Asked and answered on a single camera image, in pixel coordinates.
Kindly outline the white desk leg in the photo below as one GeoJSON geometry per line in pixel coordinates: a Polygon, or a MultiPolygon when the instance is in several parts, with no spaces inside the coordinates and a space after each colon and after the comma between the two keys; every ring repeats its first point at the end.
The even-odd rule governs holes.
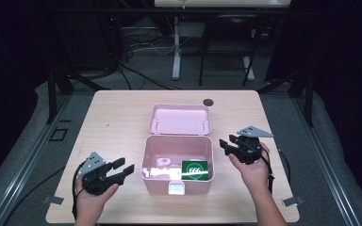
{"type": "Polygon", "coordinates": [[[178,80],[180,78],[180,68],[181,68],[181,51],[180,51],[180,35],[179,35],[179,20],[177,17],[174,18],[174,56],[173,56],[173,80],[178,80]]]}
{"type": "Polygon", "coordinates": [[[255,80],[253,72],[253,62],[255,59],[255,43],[254,43],[255,30],[250,30],[247,35],[247,41],[244,44],[244,53],[242,54],[242,62],[245,71],[243,85],[255,80]]]}

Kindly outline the person's right hand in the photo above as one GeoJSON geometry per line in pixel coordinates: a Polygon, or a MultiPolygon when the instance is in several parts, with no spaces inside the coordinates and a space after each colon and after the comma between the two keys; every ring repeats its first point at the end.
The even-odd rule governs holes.
{"type": "Polygon", "coordinates": [[[246,165],[241,163],[232,153],[228,155],[233,166],[239,171],[243,183],[247,186],[251,195],[258,193],[269,193],[269,168],[266,162],[269,160],[270,150],[264,143],[260,143],[262,147],[261,158],[256,162],[246,165]]]}

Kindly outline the person's left hand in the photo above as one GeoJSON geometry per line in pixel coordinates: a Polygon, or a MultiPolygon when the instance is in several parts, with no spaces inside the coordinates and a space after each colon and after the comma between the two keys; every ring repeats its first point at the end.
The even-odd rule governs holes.
{"type": "Polygon", "coordinates": [[[120,186],[114,184],[98,196],[92,195],[83,189],[81,178],[76,179],[75,187],[77,194],[75,222],[96,223],[103,213],[105,204],[113,197],[120,186]]]}

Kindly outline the green card pack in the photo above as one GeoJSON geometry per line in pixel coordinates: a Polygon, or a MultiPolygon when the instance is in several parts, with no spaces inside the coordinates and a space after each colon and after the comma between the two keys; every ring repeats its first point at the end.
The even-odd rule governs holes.
{"type": "Polygon", "coordinates": [[[206,161],[183,161],[181,165],[181,178],[191,181],[207,181],[209,178],[208,164],[206,161]]]}

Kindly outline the grey table edge clip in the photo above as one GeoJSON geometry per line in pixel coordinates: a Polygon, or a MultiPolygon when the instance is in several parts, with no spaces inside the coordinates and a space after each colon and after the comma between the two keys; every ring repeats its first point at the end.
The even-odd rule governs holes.
{"type": "Polygon", "coordinates": [[[61,205],[63,203],[64,199],[61,197],[56,197],[56,196],[46,196],[42,201],[47,204],[61,205]]]}
{"type": "Polygon", "coordinates": [[[304,203],[304,199],[301,196],[295,196],[282,200],[282,204],[284,206],[299,206],[304,203]]]}

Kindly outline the pink storage box with lid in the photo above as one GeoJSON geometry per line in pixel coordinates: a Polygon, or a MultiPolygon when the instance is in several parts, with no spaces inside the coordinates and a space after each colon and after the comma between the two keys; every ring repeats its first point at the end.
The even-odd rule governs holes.
{"type": "Polygon", "coordinates": [[[214,179],[209,109],[204,105],[155,105],[145,140],[140,176],[146,188],[160,195],[204,195],[214,179]],[[181,178],[183,161],[208,164],[207,181],[181,178]]]}

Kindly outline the black chair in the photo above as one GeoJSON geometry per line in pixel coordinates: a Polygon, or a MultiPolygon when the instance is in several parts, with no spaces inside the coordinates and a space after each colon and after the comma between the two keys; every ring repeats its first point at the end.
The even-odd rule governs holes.
{"type": "Polygon", "coordinates": [[[223,14],[207,21],[199,47],[199,85],[203,85],[205,76],[225,76],[227,71],[239,71],[245,76],[242,54],[248,32],[255,30],[256,51],[268,23],[265,16],[252,14],[223,14]]]}

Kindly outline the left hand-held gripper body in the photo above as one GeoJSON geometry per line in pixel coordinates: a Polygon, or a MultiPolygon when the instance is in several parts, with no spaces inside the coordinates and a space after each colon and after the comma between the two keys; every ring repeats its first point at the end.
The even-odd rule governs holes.
{"type": "Polygon", "coordinates": [[[109,162],[98,153],[93,152],[80,164],[76,176],[82,178],[82,186],[88,193],[101,195],[112,186],[108,181],[108,171],[105,171],[105,164],[107,163],[109,162]]]}

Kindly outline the aluminium floor rail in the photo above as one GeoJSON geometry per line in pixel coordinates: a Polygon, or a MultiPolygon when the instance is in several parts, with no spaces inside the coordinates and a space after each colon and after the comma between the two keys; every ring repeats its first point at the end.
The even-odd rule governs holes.
{"type": "Polygon", "coordinates": [[[30,122],[0,167],[0,226],[15,205],[41,156],[43,145],[55,130],[55,123],[71,98],[71,95],[60,97],[54,106],[57,112],[52,119],[43,116],[48,101],[39,100],[30,122]]]}
{"type": "Polygon", "coordinates": [[[356,212],[352,207],[351,202],[348,199],[345,189],[342,187],[339,179],[337,178],[334,168],[329,161],[329,158],[321,144],[315,128],[310,126],[304,117],[303,104],[299,99],[296,98],[292,98],[291,101],[295,110],[299,113],[300,122],[302,123],[303,128],[307,132],[308,136],[310,137],[310,141],[314,146],[314,153],[316,155],[322,175],[328,184],[328,187],[346,226],[362,226],[356,212]]]}

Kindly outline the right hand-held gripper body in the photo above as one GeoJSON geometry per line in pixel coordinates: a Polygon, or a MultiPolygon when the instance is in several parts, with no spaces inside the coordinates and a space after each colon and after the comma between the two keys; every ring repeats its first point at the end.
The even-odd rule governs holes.
{"type": "Polygon", "coordinates": [[[240,146],[236,145],[239,149],[239,154],[236,157],[241,163],[249,165],[262,156],[262,145],[259,139],[261,137],[273,137],[273,134],[254,126],[248,126],[238,130],[236,137],[240,137],[242,141],[240,146]]]}

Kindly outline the black metal stand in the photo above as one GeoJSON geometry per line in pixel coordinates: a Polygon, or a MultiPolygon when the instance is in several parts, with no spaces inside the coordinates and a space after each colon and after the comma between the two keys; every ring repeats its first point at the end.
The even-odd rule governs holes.
{"type": "Polygon", "coordinates": [[[288,96],[290,98],[300,98],[302,93],[304,93],[304,119],[310,127],[313,127],[312,107],[314,96],[314,73],[311,69],[296,70],[283,78],[276,79],[274,82],[259,89],[257,92],[259,94],[267,93],[280,87],[287,81],[292,82],[292,85],[288,90],[288,96]]]}
{"type": "Polygon", "coordinates": [[[57,89],[60,89],[64,95],[71,95],[74,92],[74,87],[70,82],[69,74],[70,71],[64,67],[54,68],[48,74],[49,116],[47,124],[51,123],[58,113],[57,89]]]}

